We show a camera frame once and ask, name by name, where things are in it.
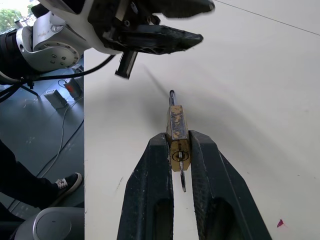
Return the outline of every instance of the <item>black sneaker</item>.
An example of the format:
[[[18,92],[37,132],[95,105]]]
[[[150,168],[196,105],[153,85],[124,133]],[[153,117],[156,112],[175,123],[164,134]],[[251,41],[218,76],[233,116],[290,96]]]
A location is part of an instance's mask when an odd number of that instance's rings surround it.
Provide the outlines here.
[[[49,207],[55,207],[62,199],[73,193],[81,185],[81,182],[82,175],[77,172],[63,179],[58,179],[53,183],[58,187],[58,195],[56,200]]]

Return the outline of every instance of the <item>floor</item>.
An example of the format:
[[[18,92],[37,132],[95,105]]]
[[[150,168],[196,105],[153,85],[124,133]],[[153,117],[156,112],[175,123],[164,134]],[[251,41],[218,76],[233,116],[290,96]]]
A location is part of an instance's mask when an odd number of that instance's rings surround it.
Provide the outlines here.
[[[60,69],[45,75],[72,74],[71,69]],[[8,86],[0,85],[0,90]],[[55,110],[43,96],[47,90],[57,89],[72,104],[75,100],[58,85],[58,80],[35,83],[35,95],[20,89],[0,104],[0,139],[21,162],[36,176],[42,176],[53,163],[62,138],[62,122],[66,108]],[[80,99],[69,108],[64,120],[63,144],[56,162],[45,174],[51,182],[74,172],[84,174],[84,104]],[[84,201],[84,187],[60,203],[60,206],[76,206]],[[27,219],[40,210],[0,193],[0,202],[20,218]]]

